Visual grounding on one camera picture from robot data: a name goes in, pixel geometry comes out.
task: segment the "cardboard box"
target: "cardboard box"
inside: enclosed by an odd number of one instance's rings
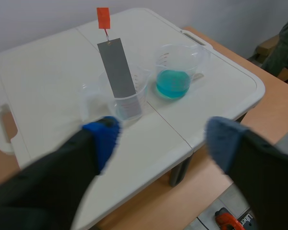
[[[279,36],[276,35],[274,37],[271,37],[270,39],[262,42],[257,48],[256,52],[260,55],[263,55],[265,57],[269,56],[269,54],[272,53],[274,48],[276,47],[277,43],[279,41]]]

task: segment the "red label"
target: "red label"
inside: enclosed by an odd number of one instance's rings
[[[109,8],[97,8],[98,24],[100,29],[110,29]]]

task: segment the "clear plastic beaker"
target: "clear plastic beaker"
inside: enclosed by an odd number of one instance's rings
[[[120,121],[137,119],[143,115],[144,106],[146,104],[147,83],[152,72],[146,69],[142,69],[135,64],[129,63],[128,66],[136,94],[124,98],[115,98],[107,73],[104,71],[99,76],[97,90],[96,87],[92,86],[83,87],[81,90],[80,96],[82,98],[82,103],[80,103],[80,105],[82,111],[84,111],[82,114],[85,115],[82,115],[82,120],[84,118],[90,117],[90,114],[87,112],[91,111],[91,109],[88,108],[90,104],[85,103],[88,102],[89,99],[83,99],[87,96],[91,96],[92,98],[99,97],[100,101],[107,105],[110,113]]]
[[[156,87],[166,97],[183,97],[194,76],[203,71],[210,52],[201,45],[165,45],[156,52]]]

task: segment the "table leg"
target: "table leg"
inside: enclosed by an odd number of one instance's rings
[[[239,117],[236,121],[241,123],[241,121],[243,120],[243,118],[245,117],[247,113],[243,114],[241,117]]]
[[[94,226],[91,227],[89,230],[100,230],[100,228],[98,228],[96,225],[94,225]]]
[[[171,170],[171,175],[169,176],[170,186],[175,187],[183,180],[188,170],[192,156],[188,157],[187,159],[185,159],[183,162],[181,162],[180,164],[178,164]]]

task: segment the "floor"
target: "floor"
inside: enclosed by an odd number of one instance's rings
[[[276,144],[276,147],[288,154],[288,133]],[[219,230],[214,214],[222,207],[227,208],[234,217],[239,218],[249,208],[249,205],[233,184],[184,230]]]

